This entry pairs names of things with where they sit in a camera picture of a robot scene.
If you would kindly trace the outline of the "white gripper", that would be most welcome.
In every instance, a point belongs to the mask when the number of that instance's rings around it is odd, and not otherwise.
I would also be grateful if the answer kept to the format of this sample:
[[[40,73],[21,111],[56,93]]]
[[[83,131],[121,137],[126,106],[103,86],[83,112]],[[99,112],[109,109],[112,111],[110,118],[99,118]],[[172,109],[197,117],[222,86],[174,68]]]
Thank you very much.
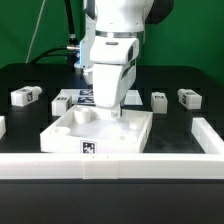
[[[122,116],[118,106],[136,78],[137,38],[96,36],[90,51],[93,65],[93,93],[97,107],[114,109],[113,118]]]

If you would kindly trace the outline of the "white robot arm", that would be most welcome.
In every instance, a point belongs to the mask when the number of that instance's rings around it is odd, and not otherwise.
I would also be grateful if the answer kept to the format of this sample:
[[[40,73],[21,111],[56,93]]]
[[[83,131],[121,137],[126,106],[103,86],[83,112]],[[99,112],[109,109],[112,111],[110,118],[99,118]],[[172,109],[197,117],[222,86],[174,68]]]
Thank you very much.
[[[85,36],[80,59],[99,108],[119,118],[136,79],[136,59],[143,52],[145,26],[162,22],[174,0],[84,0]]]

